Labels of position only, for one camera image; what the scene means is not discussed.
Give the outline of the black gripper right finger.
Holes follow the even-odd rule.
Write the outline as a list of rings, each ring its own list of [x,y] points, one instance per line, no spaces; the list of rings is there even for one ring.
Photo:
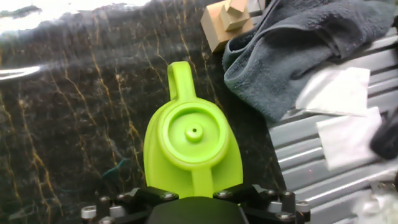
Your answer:
[[[292,191],[264,189],[260,185],[239,184],[219,190],[213,198],[235,204],[244,223],[310,223],[309,204],[298,201]]]

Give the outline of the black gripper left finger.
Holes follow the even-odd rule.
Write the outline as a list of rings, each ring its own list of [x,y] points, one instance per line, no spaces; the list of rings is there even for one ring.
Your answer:
[[[81,209],[81,223],[141,224],[156,206],[178,199],[178,194],[155,187],[135,188],[115,197],[104,195],[94,205]]]

